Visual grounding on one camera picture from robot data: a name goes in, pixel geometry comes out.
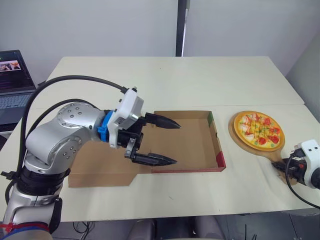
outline laptop screen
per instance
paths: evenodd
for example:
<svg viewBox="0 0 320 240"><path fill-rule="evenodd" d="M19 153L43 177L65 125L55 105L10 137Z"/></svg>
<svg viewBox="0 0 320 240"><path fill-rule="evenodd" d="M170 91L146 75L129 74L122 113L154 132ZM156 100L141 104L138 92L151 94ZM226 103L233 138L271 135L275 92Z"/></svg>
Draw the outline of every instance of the laptop screen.
<svg viewBox="0 0 320 240"><path fill-rule="evenodd" d="M0 51L0 93L36 89L19 50Z"/></svg>

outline laptop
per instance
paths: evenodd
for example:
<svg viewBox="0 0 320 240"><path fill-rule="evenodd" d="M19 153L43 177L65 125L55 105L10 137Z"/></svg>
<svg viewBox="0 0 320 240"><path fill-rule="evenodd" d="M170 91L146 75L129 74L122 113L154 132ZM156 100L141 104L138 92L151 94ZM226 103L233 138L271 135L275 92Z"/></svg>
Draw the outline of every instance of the laptop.
<svg viewBox="0 0 320 240"><path fill-rule="evenodd" d="M13 130L35 89L21 52L0 51L0 132Z"/></svg>

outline red strap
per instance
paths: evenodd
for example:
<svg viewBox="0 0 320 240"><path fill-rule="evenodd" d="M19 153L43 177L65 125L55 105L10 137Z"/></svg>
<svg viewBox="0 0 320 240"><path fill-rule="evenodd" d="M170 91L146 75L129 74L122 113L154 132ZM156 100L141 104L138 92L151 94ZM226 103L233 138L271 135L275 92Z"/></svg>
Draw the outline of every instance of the red strap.
<svg viewBox="0 0 320 240"><path fill-rule="evenodd" d="M22 223L22 224L14 225L12 222L10 222L9 224L0 224L0 228L5 228L5 231L7 233L10 233L13 229L21 229L26 227L38 227L49 232L48 226L44 223L35 222L35 223Z"/></svg>

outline open cardboard box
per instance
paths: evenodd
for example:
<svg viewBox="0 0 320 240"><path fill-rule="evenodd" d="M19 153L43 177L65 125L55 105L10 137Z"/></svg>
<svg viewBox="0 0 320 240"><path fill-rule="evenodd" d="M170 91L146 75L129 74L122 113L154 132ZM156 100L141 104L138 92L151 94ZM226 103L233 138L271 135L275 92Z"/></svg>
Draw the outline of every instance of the open cardboard box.
<svg viewBox="0 0 320 240"><path fill-rule="evenodd" d="M155 111L175 120L180 129L148 124L143 128L139 153L172 158L176 164L144 166L124 157L125 149L106 142L87 142L77 154L68 178L69 187L128 186L137 174L221 172L226 163L211 111Z"/></svg>

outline wooden pizza board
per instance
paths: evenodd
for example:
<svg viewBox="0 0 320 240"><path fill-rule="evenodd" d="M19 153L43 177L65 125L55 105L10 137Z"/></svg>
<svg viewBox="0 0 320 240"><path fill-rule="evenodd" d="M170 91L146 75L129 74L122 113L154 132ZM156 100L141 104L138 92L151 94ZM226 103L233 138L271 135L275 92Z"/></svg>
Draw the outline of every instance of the wooden pizza board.
<svg viewBox="0 0 320 240"><path fill-rule="evenodd" d="M282 162L282 157L281 157L281 150L284 148L285 146L285 141L283 141L281 143L281 145L279 145L276 150L274 151L263 151L263 150L258 150L258 149L254 149L253 147L250 147L249 145L247 145L246 143L244 143L236 134L235 131L235 127L234 127L234 122L235 122L235 118L236 116L239 114L240 112L236 113L234 116L232 116L232 118L230 119L229 123L228 123L228 130L229 130L229 134L231 136L231 138L233 139L233 141L243 150L257 155L257 156L262 156L265 157L267 159L269 159L271 162ZM279 177L281 178L281 180L286 183L286 177L285 174L279 170L276 170L279 174ZM290 179L290 183L291 185L295 185L297 183L297 181L295 179Z"/></svg>

